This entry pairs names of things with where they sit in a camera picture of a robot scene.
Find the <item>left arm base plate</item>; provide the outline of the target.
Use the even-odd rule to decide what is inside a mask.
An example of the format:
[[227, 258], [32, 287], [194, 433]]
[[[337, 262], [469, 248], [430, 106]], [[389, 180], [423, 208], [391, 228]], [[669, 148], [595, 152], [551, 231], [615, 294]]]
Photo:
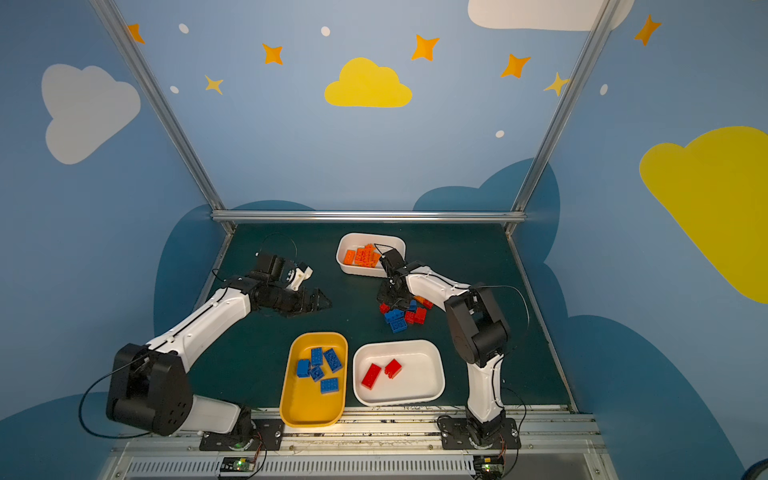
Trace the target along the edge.
[[236, 426], [228, 434], [205, 432], [199, 444], [200, 451], [214, 452], [255, 452], [258, 448], [267, 451], [280, 449], [285, 430], [282, 420], [252, 419], [249, 427]]

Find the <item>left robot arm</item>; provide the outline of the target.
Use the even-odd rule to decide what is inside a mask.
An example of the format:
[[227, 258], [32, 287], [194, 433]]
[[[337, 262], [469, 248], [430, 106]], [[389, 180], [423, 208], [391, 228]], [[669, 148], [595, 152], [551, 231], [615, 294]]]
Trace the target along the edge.
[[303, 262], [259, 253], [250, 272], [227, 279], [177, 325], [145, 344], [126, 344], [114, 358], [107, 418], [161, 436], [195, 431], [234, 443], [251, 440], [249, 408], [194, 394], [188, 373], [220, 336], [254, 311], [293, 317], [330, 308], [320, 289], [305, 287], [312, 274]]

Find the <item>small blue 2x2 brick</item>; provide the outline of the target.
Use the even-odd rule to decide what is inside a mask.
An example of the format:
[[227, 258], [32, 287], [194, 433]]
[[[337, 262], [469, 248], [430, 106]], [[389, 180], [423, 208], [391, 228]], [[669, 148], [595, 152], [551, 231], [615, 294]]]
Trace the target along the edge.
[[309, 375], [314, 382], [318, 382], [324, 378], [325, 374], [321, 366], [313, 366], [309, 370]]

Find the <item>blue 2x3 lego brick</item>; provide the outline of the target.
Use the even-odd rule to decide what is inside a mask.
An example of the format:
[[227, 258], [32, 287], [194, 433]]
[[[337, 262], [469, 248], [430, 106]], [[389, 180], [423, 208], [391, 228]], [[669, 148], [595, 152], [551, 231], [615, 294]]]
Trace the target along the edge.
[[321, 367], [324, 363], [324, 352], [322, 347], [312, 348], [310, 351], [310, 364], [312, 367]]

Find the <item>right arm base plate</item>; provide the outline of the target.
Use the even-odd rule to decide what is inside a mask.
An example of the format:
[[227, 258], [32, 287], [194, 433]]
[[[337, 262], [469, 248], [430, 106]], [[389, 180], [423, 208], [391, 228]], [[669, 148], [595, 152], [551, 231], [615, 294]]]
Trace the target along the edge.
[[520, 432], [516, 421], [504, 413], [489, 422], [474, 418], [441, 415], [436, 419], [444, 450], [519, 449]]

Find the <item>blue 2x4 brick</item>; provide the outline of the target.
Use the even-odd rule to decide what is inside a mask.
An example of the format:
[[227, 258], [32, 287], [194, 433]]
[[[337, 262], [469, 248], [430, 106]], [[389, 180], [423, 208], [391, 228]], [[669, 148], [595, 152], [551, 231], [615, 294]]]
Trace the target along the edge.
[[329, 348], [323, 352], [324, 358], [332, 373], [343, 369], [343, 363], [334, 348]]

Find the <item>small orange lego brick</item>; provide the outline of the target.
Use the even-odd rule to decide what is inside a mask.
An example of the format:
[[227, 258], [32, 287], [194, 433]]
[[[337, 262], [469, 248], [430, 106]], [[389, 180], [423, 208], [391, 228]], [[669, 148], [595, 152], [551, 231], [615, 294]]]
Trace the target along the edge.
[[343, 259], [344, 265], [353, 265], [357, 256], [356, 250], [347, 250]]

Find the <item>red sloped brick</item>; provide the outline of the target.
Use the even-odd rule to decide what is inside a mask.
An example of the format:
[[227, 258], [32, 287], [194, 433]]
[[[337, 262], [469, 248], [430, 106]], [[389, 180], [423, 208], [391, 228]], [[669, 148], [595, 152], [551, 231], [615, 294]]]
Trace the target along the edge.
[[413, 322], [415, 324], [423, 325], [426, 320], [427, 310], [424, 308], [417, 308], [413, 312]]

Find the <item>orange lego chassis piece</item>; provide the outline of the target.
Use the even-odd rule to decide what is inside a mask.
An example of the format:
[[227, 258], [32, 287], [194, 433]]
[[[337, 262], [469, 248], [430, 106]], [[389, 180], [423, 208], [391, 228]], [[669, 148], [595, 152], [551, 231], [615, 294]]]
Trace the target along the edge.
[[355, 266], [361, 266], [365, 268], [375, 268], [381, 258], [381, 254], [373, 244], [367, 244], [364, 247], [358, 248], [357, 256], [354, 262]]

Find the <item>red 2x4 lego brick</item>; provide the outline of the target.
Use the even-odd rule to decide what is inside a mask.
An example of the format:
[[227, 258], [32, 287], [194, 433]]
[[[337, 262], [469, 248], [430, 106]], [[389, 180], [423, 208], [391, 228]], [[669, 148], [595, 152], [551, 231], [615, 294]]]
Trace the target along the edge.
[[379, 365], [371, 363], [361, 380], [361, 385], [368, 390], [372, 390], [381, 372], [382, 368]]

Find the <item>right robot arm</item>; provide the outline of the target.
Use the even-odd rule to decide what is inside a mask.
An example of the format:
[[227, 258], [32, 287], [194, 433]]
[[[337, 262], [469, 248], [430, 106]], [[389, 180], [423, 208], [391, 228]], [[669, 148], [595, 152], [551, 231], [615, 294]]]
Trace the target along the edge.
[[510, 337], [491, 289], [451, 280], [421, 262], [408, 263], [396, 249], [385, 251], [380, 262], [386, 273], [380, 301], [404, 307], [421, 297], [445, 312], [454, 348], [467, 364], [467, 429], [476, 444], [487, 443], [506, 419], [501, 368]]

